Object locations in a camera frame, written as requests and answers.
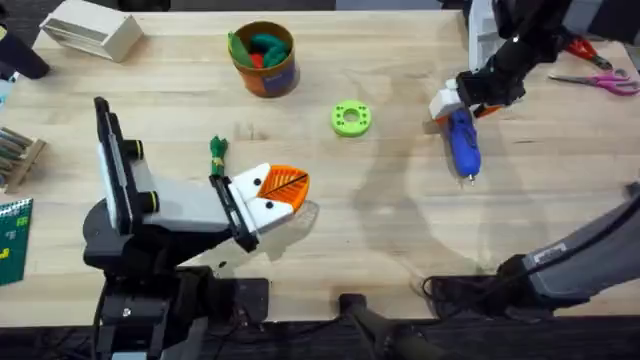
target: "blue tool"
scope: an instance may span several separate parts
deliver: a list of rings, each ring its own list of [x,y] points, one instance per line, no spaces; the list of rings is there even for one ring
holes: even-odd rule
[[[449,116],[449,144],[458,174],[469,179],[473,185],[480,172],[481,158],[469,109],[458,109]]]

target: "cup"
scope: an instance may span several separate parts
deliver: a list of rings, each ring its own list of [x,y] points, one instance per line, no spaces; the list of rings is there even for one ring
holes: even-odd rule
[[[256,34],[269,34],[282,40],[290,49],[287,58],[276,66],[255,69],[238,63],[231,56],[231,49],[229,49],[229,56],[233,60],[233,65],[242,76],[247,90],[253,94],[260,97],[285,95],[297,85],[299,77],[299,70],[294,56],[293,36],[283,26],[269,21],[252,22],[235,32],[235,35],[240,38],[247,49],[249,49],[251,37]]]

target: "wooden table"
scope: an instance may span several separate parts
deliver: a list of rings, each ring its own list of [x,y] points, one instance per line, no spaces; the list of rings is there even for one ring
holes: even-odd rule
[[[270,319],[328,319],[343,292],[400,318],[431,316],[412,288],[434,274],[493,273],[514,253],[554,242],[623,200],[640,164],[640,97],[548,81],[590,74],[563,54],[527,78],[528,95],[478,124],[483,168],[461,188],[427,105],[467,66],[456,12],[136,14],[147,34],[121,64],[61,48],[35,49],[53,67],[21,79],[1,122],[50,145],[17,196],[35,198],[25,280],[0,288],[0,326],[87,325],[102,274],[82,261],[82,223],[102,197],[92,99],[104,96],[129,138],[142,139],[158,175],[205,183],[208,142],[227,137],[227,173],[262,162],[311,174],[297,218],[243,253],[232,241],[191,263],[224,276],[272,281]],[[265,100],[247,92],[226,51],[227,32],[255,19],[297,41],[301,82]],[[632,69],[619,44],[597,44]],[[337,137],[332,106],[370,105],[374,124]],[[640,283],[605,291],[562,314],[638,314]]]

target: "scissors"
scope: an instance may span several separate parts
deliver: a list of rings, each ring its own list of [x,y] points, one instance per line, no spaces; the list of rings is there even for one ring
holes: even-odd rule
[[[583,37],[577,36],[573,39],[571,44],[567,47],[567,51],[579,58],[593,63],[602,70],[613,71],[613,65],[611,65],[609,60],[598,55],[598,52],[593,48],[593,46],[591,46],[589,40]]]
[[[632,96],[640,92],[640,82],[631,80],[624,69],[615,69],[595,76],[549,75],[549,79],[600,87],[618,96]]]

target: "red object in cup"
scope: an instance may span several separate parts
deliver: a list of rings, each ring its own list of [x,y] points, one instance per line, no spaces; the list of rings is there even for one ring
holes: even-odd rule
[[[264,67],[264,56],[262,56],[262,54],[255,53],[249,55],[249,57],[251,58],[251,62],[256,69],[262,69]]]

